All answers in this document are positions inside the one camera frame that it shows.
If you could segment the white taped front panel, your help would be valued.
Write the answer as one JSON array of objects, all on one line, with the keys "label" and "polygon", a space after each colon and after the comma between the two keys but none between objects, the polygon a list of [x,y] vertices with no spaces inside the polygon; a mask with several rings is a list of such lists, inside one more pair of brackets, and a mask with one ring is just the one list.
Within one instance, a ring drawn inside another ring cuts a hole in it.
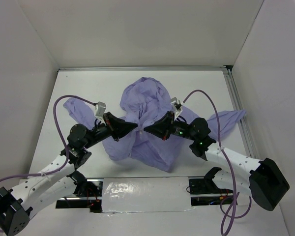
[{"label": "white taped front panel", "polygon": [[102,189],[104,213],[189,211],[187,177],[106,178]]}]

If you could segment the aluminium frame rail back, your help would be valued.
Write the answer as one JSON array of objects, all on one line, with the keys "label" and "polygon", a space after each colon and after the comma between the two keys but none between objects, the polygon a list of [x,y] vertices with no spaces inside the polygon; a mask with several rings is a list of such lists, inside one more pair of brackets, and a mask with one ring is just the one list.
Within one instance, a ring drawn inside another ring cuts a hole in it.
[{"label": "aluminium frame rail back", "polygon": [[59,71],[230,71],[232,66],[63,67]]}]

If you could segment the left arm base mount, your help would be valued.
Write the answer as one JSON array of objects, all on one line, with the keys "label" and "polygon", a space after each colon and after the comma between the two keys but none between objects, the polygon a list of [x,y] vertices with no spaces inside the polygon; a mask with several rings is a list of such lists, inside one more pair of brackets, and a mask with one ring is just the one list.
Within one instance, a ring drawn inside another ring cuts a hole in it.
[{"label": "left arm base mount", "polygon": [[92,213],[101,213],[103,182],[103,178],[89,178],[82,193],[60,198],[56,209],[88,209]]}]

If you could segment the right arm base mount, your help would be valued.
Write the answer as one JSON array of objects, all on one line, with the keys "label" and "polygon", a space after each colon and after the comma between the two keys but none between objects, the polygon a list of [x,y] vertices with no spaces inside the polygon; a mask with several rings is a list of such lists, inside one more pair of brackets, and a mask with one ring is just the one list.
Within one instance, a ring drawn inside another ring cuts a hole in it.
[{"label": "right arm base mount", "polygon": [[233,192],[221,189],[213,182],[221,168],[213,167],[204,177],[189,178],[186,191],[190,194],[191,206],[226,205],[233,201]]}]

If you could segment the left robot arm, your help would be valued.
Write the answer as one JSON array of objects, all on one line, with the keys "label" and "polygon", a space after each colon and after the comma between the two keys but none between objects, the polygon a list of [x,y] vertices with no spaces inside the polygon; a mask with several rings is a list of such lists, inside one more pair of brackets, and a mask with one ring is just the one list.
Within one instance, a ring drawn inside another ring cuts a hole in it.
[{"label": "left robot arm", "polygon": [[82,196],[86,193],[88,181],[78,169],[91,156],[88,148],[108,137],[119,141],[137,127],[136,123],[126,122],[111,113],[105,113],[102,121],[91,130],[82,124],[74,125],[65,149],[48,166],[19,185],[0,188],[1,232],[15,236],[53,202],[70,194]]}]

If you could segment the lavender zip jacket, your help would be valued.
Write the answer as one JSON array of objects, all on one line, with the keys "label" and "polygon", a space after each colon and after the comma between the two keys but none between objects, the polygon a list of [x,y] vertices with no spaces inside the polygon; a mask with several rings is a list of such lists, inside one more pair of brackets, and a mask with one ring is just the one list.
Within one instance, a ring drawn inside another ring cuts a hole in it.
[{"label": "lavender zip jacket", "polygon": [[[152,121],[161,119],[171,110],[170,100],[167,89],[160,81],[151,77],[142,77],[126,87],[120,101],[120,107],[126,115],[121,119],[137,123],[138,127],[119,142],[114,141],[112,137],[102,141],[109,158],[121,161],[131,157],[148,166],[169,172],[186,139],[171,135],[168,140],[162,141],[145,132],[143,128]],[[63,107],[77,123],[85,125],[88,129],[94,128],[96,121],[94,112],[85,102],[69,98]],[[218,112],[221,139],[232,132],[245,114],[245,110]]]}]

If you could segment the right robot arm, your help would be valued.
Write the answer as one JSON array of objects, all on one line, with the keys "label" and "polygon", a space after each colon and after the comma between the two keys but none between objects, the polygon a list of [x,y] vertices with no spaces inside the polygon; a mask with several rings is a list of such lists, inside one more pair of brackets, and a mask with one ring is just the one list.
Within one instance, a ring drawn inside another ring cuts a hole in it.
[{"label": "right robot arm", "polygon": [[204,118],[196,118],[187,124],[176,121],[174,112],[167,112],[144,130],[162,140],[171,135],[192,140],[189,146],[192,153],[214,165],[205,175],[205,188],[210,193],[229,189],[250,196],[261,208],[273,211],[290,188],[272,159],[254,159],[219,147],[209,136],[211,130]]}]

